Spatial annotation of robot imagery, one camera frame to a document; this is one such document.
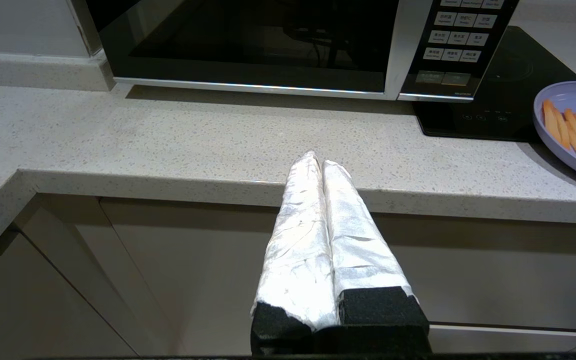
microwave control panel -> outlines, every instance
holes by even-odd
[[[472,98],[519,0],[434,0],[402,94]]]

white speckled countertop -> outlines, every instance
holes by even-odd
[[[576,71],[576,24],[522,27]],[[0,87],[0,234],[37,192],[278,206],[313,149],[374,212],[576,223],[541,146],[426,137],[407,103],[140,88]]]

plate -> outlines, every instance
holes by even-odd
[[[562,162],[576,170],[576,152],[572,146],[570,150],[567,150],[546,130],[546,125],[544,125],[544,112],[542,111],[542,104],[544,104],[544,100],[546,99],[550,99],[555,107],[562,113],[566,109],[572,109],[573,112],[576,112],[576,81],[558,82],[545,87],[534,98],[532,105],[534,126],[543,143],[546,144],[550,151]]]

microwave door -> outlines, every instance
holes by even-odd
[[[100,37],[119,82],[394,100],[431,4],[140,0]]]

black cooktop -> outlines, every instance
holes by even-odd
[[[423,133],[431,137],[540,142],[533,100],[550,84],[576,73],[524,30],[508,26],[484,79],[468,104],[415,102]]]

